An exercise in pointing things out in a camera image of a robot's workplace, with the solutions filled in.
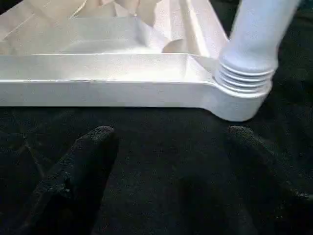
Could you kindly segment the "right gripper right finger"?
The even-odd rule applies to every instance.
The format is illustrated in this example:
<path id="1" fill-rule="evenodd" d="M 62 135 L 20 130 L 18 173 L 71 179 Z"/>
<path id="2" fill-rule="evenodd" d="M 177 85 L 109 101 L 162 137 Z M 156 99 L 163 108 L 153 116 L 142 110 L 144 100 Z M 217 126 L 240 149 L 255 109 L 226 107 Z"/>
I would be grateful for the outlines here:
<path id="1" fill-rule="evenodd" d="M 278 145 L 247 127 L 228 127 L 226 148 L 258 232 L 311 235 L 313 177 Z"/>

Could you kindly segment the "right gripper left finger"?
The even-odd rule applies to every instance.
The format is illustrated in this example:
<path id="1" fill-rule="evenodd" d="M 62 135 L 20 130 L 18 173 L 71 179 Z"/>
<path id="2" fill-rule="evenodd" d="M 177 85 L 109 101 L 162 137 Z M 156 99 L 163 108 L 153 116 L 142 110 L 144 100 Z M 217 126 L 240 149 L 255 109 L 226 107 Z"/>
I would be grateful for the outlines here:
<path id="1" fill-rule="evenodd" d="M 98 126 L 77 139 L 32 191 L 16 235 L 89 235 L 115 162 L 115 131 Z"/>

